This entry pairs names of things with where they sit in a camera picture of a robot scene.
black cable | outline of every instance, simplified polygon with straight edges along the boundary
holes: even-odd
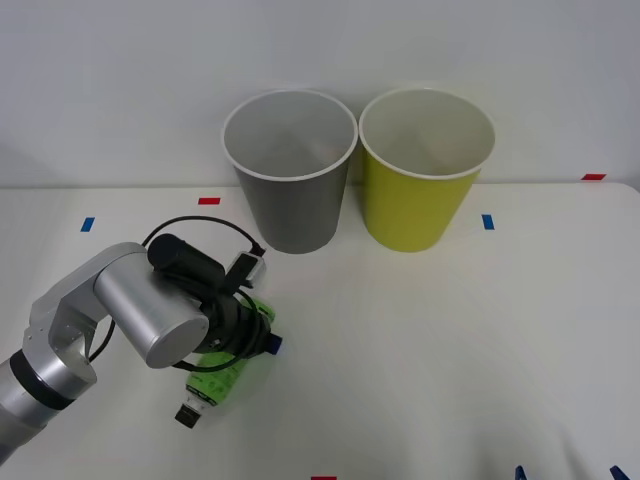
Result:
[[[254,322],[254,323],[257,323],[258,322],[258,307],[256,306],[256,303],[253,301],[253,299],[249,295],[247,295],[242,290],[238,290],[238,293],[247,301],[247,303],[251,307],[251,321]],[[251,336],[251,341],[247,342],[247,345],[245,346],[244,350],[241,353],[239,353],[238,355],[233,357],[228,362],[225,362],[225,363],[220,364],[220,365],[215,365],[213,367],[199,367],[199,366],[194,365],[192,363],[185,362],[184,360],[180,360],[178,363],[173,365],[173,368],[178,368],[180,370],[186,370],[187,372],[199,372],[199,373],[213,373],[213,372],[219,372],[221,370],[225,370],[225,369],[235,365],[236,363],[238,363],[240,360],[242,360],[244,358],[244,356],[247,353],[249,353],[249,351],[253,348],[253,344],[256,342],[256,340],[258,338],[258,330],[259,330],[258,329],[258,325],[254,325],[253,335]]]
[[[169,225],[173,225],[174,223],[185,222],[187,220],[202,220],[202,221],[205,221],[205,222],[213,222],[213,223],[219,223],[221,225],[225,225],[225,226],[227,226],[229,228],[232,228],[236,232],[240,233],[242,236],[244,236],[247,240],[249,240],[251,242],[251,253],[252,254],[261,257],[265,253],[265,249],[262,248],[260,246],[260,244],[258,242],[256,242],[256,240],[251,235],[249,235],[246,231],[244,231],[242,228],[237,226],[235,223],[231,223],[231,222],[229,222],[227,220],[223,220],[221,218],[208,217],[208,216],[205,216],[205,215],[184,215],[182,217],[175,217],[175,218],[172,218],[170,220],[167,220],[166,222],[161,223],[156,228],[154,228],[151,231],[151,233],[149,235],[147,235],[147,238],[145,238],[143,240],[141,245],[143,247],[146,247],[149,244],[149,242],[151,240],[153,240],[153,237],[155,237],[158,234],[158,232],[160,232],[163,228],[166,228]],[[247,300],[247,302],[249,302],[249,305],[251,305],[251,310],[253,311],[253,315],[257,315],[258,308],[256,307],[256,304],[253,302],[253,300],[251,300],[251,297],[249,297],[249,295],[247,295],[244,292],[240,292],[239,291],[238,293],[240,293]],[[98,358],[98,355],[100,355],[104,351],[104,349],[107,348],[107,344],[111,340],[111,337],[113,336],[113,332],[115,332],[115,330],[116,330],[116,322],[113,319],[111,319],[111,324],[109,325],[109,330],[107,331],[107,335],[104,337],[104,340],[102,341],[102,344],[96,349],[95,352],[93,352],[89,356],[89,362],[93,362],[96,358]]]

